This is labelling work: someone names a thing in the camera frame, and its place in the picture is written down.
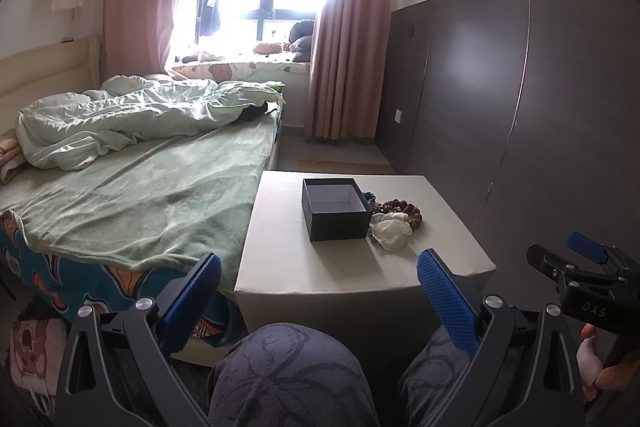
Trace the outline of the person's right hand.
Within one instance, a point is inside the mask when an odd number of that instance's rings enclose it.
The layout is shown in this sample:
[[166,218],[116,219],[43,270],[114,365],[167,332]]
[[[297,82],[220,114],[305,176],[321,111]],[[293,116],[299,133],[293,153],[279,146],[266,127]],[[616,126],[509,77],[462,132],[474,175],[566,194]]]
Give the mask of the person's right hand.
[[599,391],[625,390],[638,372],[639,355],[625,355],[620,363],[605,367],[596,353],[597,329],[586,324],[580,335],[577,363],[582,379],[582,402],[593,401]]

